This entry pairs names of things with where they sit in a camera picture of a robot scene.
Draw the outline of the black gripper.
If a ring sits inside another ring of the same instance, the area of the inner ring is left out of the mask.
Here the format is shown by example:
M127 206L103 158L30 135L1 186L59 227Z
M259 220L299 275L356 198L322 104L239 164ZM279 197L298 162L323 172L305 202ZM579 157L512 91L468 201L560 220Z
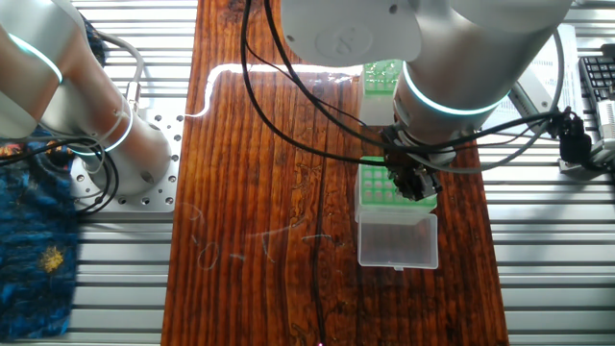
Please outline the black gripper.
M398 184L399 192L408 200L420 201L443 190L437 171L406 152L385 149L384 161L388 177Z

